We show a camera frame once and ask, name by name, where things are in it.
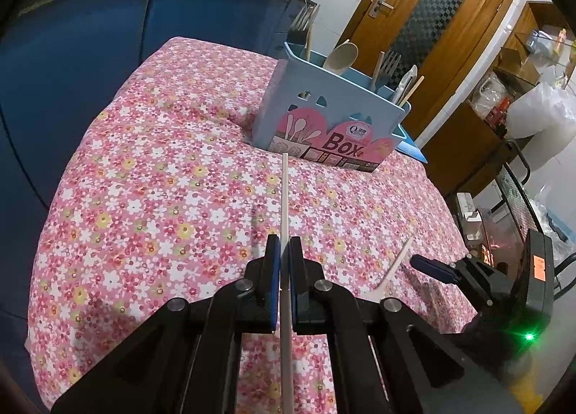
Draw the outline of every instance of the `frosted glass panel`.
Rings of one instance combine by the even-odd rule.
[[[464,0],[419,0],[390,49],[402,59],[387,86],[395,89],[412,65],[418,68],[428,56]]]

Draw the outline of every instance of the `black device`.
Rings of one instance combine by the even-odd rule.
[[[459,334],[440,334],[398,299],[365,301],[327,281],[321,264],[303,257],[299,237],[285,253],[293,331],[326,335],[339,414],[522,412],[499,374],[521,351],[510,332],[539,332],[549,322],[549,238],[530,231],[513,285],[470,257],[454,267],[412,257],[416,269],[458,285],[479,311]],[[538,258],[549,272],[544,281]],[[270,235],[264,257],[250,261],[242,279],[209,299],[168,301],[65,392],[52,413],[232,414],[241,335],[276,329],[279,276],[280,244]],[[487,347],[489,363],[482,359]]]
[[[453,267],[420,255],[410,263],[440,282],[457,285],[470,301],[477,316],[449,338],[499,379],[552,318],[554,250],[550,237],[535,230],[528,230],[514,281],[470,255]]]

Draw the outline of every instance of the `floral tablecloth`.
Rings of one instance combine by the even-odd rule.
[[[279,234],[281,157],[249,129],[276,61],[174,38],[93,121],[42,231],[29,342],[47,406],[168,299],[238,279]],[[290,158],[290,233],[327,279],[373,289],[409,235],[413,253],[466,253],[423,166],[394,152],[371,174]],[[454,286],[402,265],[392,295],[444,332],[474,310]],[[336,412],[326,339],[293,335],[299,413]],[[279,336],[246,336],[238,413],[280,406]]]

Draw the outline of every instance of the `wire basket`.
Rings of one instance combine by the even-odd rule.
[[[508,164],[502,165],[502,170],[496,176],[496,184],[500,188],[502,199],[508,206],[522,241],[526,240],[528,229],[542,233],[542,227],[532,209],[528,196],[526,196],[524,188],[520,185]]]

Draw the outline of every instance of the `metal rack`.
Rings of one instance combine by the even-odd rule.
[[[510,166],[503,161],[503,147],[513,149],[518,155],[523,166],[526,168],[526,174],[521,181],[519,181],[514,175]],[[502,166],[500,172],[495,178],[502,199],[491,208],[490,212],[495,213],[501,207],[506,205],[523,242],[526,240],[526,234],[528,234],[529,229],[542,233],[542,227],[540,226],[538,218],[534,213],[534,209],[532,208],[528,196],[523,188],[523,185],[525,185],[530,178],[530,166],[522,155],[520,147],[513,140],[504,140],[501,142],[498,147],[490,153],[488,157],[486,157],[479,167],[474,170],[474,172],[472,172],[462,183],[448,194],[448,197],[456,195],[459,191],[465,191],[466,184],[474,178],[480,170],[488,165]]]

